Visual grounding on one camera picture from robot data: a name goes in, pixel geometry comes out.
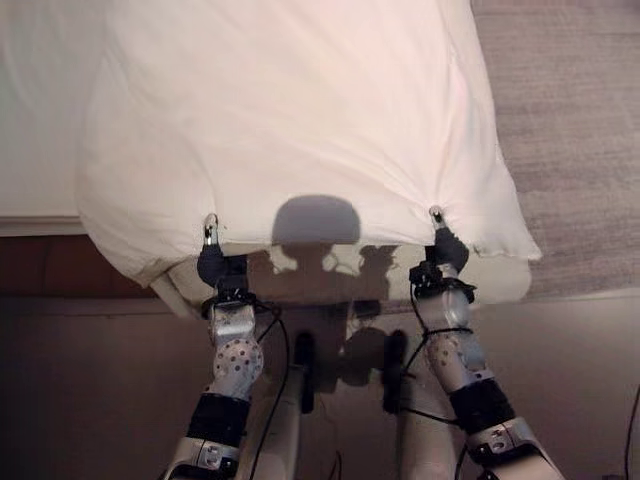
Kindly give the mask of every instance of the black cable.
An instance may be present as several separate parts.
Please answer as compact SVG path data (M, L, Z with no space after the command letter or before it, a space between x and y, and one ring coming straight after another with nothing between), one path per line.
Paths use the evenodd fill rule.
M633 424L638 413L638 400L640 399L640 385L636 388L636 396L631 407L631 418L629 418L629 428L627 429L627 441L624 446L624 478L631 480L631 443L633 441Z
M414 410L413 408L402 408L402 411L413 413L414 415L418 415L420 417L429 418L431 420L435 420L436 422L446 423L447 425L459 425L457 420L452 420L449 418L438 417L437 415L433 415L431 413L421 412L420 410Z
M333 466L331 467L331 473L329 474L329 480L333 480L333 476L338 472L338 480L342 480L342 454L339 450L336 450L336 458L333 461Z
M429 335L423 335L422 336L422 340L420 341L420 343L418 344L416 349L413 351L413 353L411 354L411 357L409 358L409 361L405 365L405 367L403 369L403 374L405 374L405 375L407 374L407 372L409 371L409 368L411 367L411 364L413 363L413 361L416 359L416 357L420 353L420 350L422 350L422 348L427 344L428 341L429 341Z
M436 335L438 333L449 333L449 332L464 332L464 333L473 333L473 330L471 330L470 328L462 328L462 327L458 327L458 328L440 328L438 330L428 330L426 332L424 332L422 334L422 341L418 344L418 346L416 347L416 349L413 351L413 353L411 354L411 357L409 357L409 361L407 362L407 364L404 366L403 368L403 374L406 375L409 372L409 368L411 367L411 364L413 363L413 361L416 359L416 357L418 356L418 354L420 353L420 351L424 348L424 346L427 344L427 342L429 341L429 338L431 338L433 335Z
M416 305L416 299L413 296L413 283L409 282L409 298L411 299L411 307L413 308L413 313L416 314L416 318L422 327L422 331L427 333L429 329L427 328L427 324L424 322L422 315L420 315L420 311L418 310L418 305Z
M271 314L273 315L273 320L271 321L271 323L267 326L267 328L265 328L264 332L262 332L260 334L260 336L258 337L258 343L262 342L262 340L264 340L264 337L267 336L267 334L271 331L271 329L273 328L273 326L278 323L278 320L281 318L282 312L280 310L279 307L273 307L269 310L271 312Z
M273 421L273 417L275 416L276 409L278 408L278 404L280 403L280 399L282 398L282 394L284 393L284 389L287 386L287 380L289 379L289 363L291 361L291 348L289 347L289 334L287 333L287 328L282 321L282 318L279 314L275 315L274 321L280 324L280 328L282 329L282 336L284 338L284 347L285 347L285 370L284 375L282 377L282 383L280 384L280 389L278 390L278 394L276 395L276 399L273 402L273 407L271 407L271 412L269 412L269 416L267 417L267 423L264 426L264 430L262 431L262 436L260 437L260 443L258 444L258 449L256 450L256 455L253 458L253 465L251 466L251 474L249 475L249 480L253 480L256 469L258 468L258 460L260 458L260 452L264 447L264 442L267 439L267 435L269 433L269 427L271 426L271 422Z
M342 454L338 452L338 480L342 480Z
M462 474L462 464L464 463L464 457L467 455L467 444L465 443L462 446L462 450L460 450L460 455L458 455L458 461L456 462L456 473L453 476L453 480L460 480L460 475Z

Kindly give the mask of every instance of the white pillow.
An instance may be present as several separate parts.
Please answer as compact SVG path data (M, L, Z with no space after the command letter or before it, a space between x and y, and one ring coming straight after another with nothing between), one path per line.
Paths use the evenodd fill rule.
M115 0L107 32L77 202L125 275L196 254L210 212L252 251L430 244L437 204L479 254L539 257L438 1Z

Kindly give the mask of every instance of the gray carpet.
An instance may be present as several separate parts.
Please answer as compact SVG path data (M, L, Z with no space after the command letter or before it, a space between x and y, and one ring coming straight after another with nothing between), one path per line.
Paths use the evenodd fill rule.
M531 297L639 286L640 0L474 0L498 133L544 253Z

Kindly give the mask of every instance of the robot forearm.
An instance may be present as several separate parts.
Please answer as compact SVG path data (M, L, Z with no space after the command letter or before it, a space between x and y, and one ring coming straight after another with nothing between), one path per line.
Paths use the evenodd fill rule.
M469 455L485 469L480 478L562 480L525 420L516 416L469 329L473 287L457 278L468 257L466 247L451 234L438 207L430 213L436 245L427 253L433 258L412 269L410 278L427 328L430 365L468 436Z

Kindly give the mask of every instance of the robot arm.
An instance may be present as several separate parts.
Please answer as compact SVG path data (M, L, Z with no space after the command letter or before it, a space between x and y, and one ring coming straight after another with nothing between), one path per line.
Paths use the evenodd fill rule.
M481 480L563 480L522 417L516 416L473 332L469 304L473 287L458 279L468 250L449 230L442 211L430 210L436 245L411 270L417 308L424 318L429 362L467 435Z
M163 480L223 480L236 475L250 390L264 364L254 336L255 313L248 302L246 269L246 257L223 256L217 242L217 218L208 218L198 272L217 289L203 311L214 346L214 380L205 387Z

